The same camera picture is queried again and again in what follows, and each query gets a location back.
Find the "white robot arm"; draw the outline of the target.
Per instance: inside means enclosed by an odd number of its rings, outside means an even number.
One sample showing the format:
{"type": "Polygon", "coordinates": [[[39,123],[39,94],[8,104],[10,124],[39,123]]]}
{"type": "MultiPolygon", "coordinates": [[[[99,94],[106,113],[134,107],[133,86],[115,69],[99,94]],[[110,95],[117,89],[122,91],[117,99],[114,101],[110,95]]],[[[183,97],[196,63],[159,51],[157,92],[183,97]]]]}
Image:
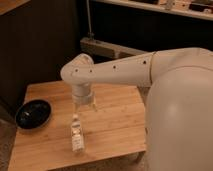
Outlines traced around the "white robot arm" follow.
{"type": "Polygon", "coordinates": [[[60,74],[77,104],[93,100],[93,83],[147,87],[148,171],[213,171],[213,51],[170,49],[99,64],[80,54],[60,74]]]}

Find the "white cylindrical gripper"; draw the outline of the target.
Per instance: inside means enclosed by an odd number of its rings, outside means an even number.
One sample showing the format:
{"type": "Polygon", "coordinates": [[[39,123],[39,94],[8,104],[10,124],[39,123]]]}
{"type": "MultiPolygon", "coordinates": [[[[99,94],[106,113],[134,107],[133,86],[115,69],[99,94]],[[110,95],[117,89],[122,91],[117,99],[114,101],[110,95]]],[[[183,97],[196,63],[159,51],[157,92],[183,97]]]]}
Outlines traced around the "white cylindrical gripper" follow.
{"type": "Polygon", "coordinates": [[[96,103],[94,100],[94,93],[91,89],[91,85],[81,84],[72,86],[72,98],[74,104],[74,114],[79,115],[80,106],[79,105],[89,105],[94,111],[97,111],[96,103]]]}

